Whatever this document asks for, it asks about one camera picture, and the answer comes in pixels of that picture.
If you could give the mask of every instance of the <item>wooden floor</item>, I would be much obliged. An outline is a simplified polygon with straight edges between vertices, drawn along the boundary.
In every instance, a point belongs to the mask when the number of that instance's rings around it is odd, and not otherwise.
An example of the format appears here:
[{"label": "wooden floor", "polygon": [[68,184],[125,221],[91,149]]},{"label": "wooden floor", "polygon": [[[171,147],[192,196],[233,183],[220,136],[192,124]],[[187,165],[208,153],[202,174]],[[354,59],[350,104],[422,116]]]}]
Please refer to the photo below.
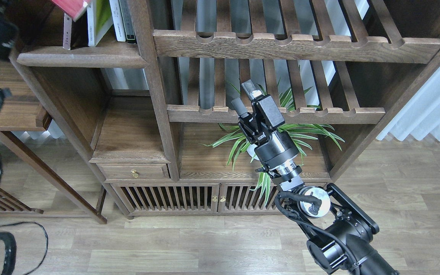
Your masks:
[{"label": "wooden floor", "polygon": [[[99,190],[86,165],[66,141],[30,141],[83,195]],[[3,188],[30,207],[72,210],[50,184],[0,147]],[[440,274],[440,143],[375,141],[337,184],[381,228],[372,245],[402,275]],[[299,228],[280,215],[138,217],[126,220],[107,200],[108,224],[91,218],[35,220],[49,232],[42,275],[322,275]],[[44,252],[36,226],[6,228],[18,244],[15,274],[32,269]],[[0,244],[0,271],[3,258]],[[346,274],[340,270],[336,274]]]}]

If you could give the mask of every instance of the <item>brass knob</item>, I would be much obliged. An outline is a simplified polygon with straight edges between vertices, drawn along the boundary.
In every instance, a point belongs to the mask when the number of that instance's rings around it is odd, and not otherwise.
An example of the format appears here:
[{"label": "brass knob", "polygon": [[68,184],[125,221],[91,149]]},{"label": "brass knob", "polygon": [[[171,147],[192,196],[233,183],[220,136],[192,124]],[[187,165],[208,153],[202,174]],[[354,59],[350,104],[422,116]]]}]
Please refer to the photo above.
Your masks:
[{"label": "brass knob", "polygon": [[131,176],[133,176],[134,178],[138,178],[137,170],[132,169],[132,171],[131,171]]}]

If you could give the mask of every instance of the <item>potted plant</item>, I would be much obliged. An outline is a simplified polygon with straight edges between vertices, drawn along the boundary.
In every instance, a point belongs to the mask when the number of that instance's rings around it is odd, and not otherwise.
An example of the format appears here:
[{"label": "potted plant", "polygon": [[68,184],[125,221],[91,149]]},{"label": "potted plant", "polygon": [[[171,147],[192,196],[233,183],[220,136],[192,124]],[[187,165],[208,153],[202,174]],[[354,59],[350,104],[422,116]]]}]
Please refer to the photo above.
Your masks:
[{"label": "potted plant", "polygon": [[[233,84],[230,83],[234,89],[237,90],[237,92],[241,92],[237,87],[235,87]],[[262,85],[259,85],[260,90],[263,92],[263,94],[266,94],[265,89],[262,87]],[[304,94],[306,94],[312,87],[309,87],[308,89],[304,90]],[[295,110],[295,103],[293,100],[292,95],[292,89],[291,87],[288,88],[286,91],[280,93],[280,105],[282,107],[285,107],[288,111],[294,111]],[[318,105],[307,105],[307,107],[311,108],[321,108]],[[220,144],[232,141],[234,142],[232,145],[232,148],[230,150],[230,154],[228,156],[227,164],[229,165],[232,163],[232,170],[235,169],[235,162],[237,161],[238,156],[241,153],[244,153],[248,151],[248,148],[251,145],[247,140],[244,134],[240,131],[240,128],[238,125],[232,125],[232,126],[225,126],[222,123],[218,124],[222,130],[227,131],[228,133],[225,136],[222,136],[217,141],[211,143],[211,144],[203,144],[204,146],[211,146],[212,148],[215,148],[219,146]],[[344,142],[343,139],[341,139],[340,136],[330,132],[330,130],[334,131],[335,129],[330,126],[329,124],[306,124],[306,123],[300,123],[300,124],[283,124],[280,127],[278,127],[278,130],[281,132],[287,132],[295,145],[298,148],[298,151],[300,152],[302,156],[302,160],[304,157],[307,156],[307,154],[304,152],[304,147],[309,148],[312,150],[312,147],[303,141],[303,139],[318,139],[315,135],[324,136],[326,138],[330,138],[339,149],[341,149],[339,141]],[[251,153],[251,162],[256,158],[255,154],[253,153],[253,150],[249,150]],[[269,175],[267,173],[261,172],[259,173],[259,179],[257,181],[257,186],[255,189],[251,189],[251,191],[255,191],[258,188],[261,188],[261,195],[264,195],[264,204],[267,204],[267,200],[269,197],[269,190],[271,185],[271,179],[269,178]]]}]

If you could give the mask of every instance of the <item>robotic arm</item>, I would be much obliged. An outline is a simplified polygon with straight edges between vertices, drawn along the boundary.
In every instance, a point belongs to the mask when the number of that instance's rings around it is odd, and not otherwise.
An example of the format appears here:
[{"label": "robotic arm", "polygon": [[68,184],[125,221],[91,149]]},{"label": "robotic arm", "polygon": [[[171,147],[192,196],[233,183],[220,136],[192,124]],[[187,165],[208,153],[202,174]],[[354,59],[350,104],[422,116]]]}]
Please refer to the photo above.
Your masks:
[{"label": "robotic arm", "polygon": [[[302,169],[293,159],[298,155],[293,140],[277,128],[285,123],[270,95],[263,95],[249,80],[242,84],[252,105],[249,113],[240,99],[232,105],[239,115],[239,126],[251,144],[262,167],[278,188],[276,207],[295,221],[307,238],[307,247],[315,262],[328,274],[338,269],[356,275],[399,275],[370,245],[378,225],[335,184],[326,189],[305,186]],[[331,202],[330,197],[339,204]],[[334,223],[326,229],[309,219],[332,212]]]}]

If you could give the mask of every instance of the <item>wooden cabinet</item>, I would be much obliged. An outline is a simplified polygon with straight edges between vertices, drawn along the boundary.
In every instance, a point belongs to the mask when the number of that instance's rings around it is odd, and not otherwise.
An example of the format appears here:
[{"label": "wooden cabinet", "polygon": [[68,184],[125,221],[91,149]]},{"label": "wooden cabinet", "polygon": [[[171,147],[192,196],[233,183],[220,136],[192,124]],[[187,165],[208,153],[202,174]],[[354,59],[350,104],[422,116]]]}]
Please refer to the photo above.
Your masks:
[{"label": "wooden cabinet", "polygon": [[[54,9],[43,31],[12,55],[14,67],[125,215],[275,212],[271,199],[264,209],[257,193],[248,191],[257,181],[249,156],[241,155],[232,171],[225,166],[229,145],[200,145],[225,134],[217,122],[237,121],[228,107],[229,73],[243,82],[261,68],[267,92],[280,106],[274,62],[283,62],[295,101],[295,111],[279,108],[286,121],[329,123],[346,141],[339,150],[320,139],[307,151],[302,178],[327,183],[341,176],[440,66],[440,1],[368,0],[369,12],[361,18],[354,1],[339,0],[351,33],[346,36],[336,35],[323,0],[307,0],[316,34],[300,29],[297,1],[277,2],[283,33],[268,31],[263,1],[239,1],[248,7],[248,33],[233,31],[229,0],[216,1],[211,32],[197,29],[203,11],[195,0],[182,1],[177,24],[171,1],[130,0],[137,45],[117,42],[110,30],[98,47],[71,51],[60,47],[63,14]],[[182,80],[178,58],[189,58],[189,76]],[[201,70],[208,58],[212,69]],[[321,108],[307,108],[302,61]],[[227,71],[228,62],[238,66]],[[335,69],[330,82],[328,63]],[[144,68],[149,90],[112,91],[98,68]],[[205,107],[200,86],[208,73],[213,99]],[[244,94],[241,99],[249,109]],[[214,202],[213,194],[225,202]]]}]

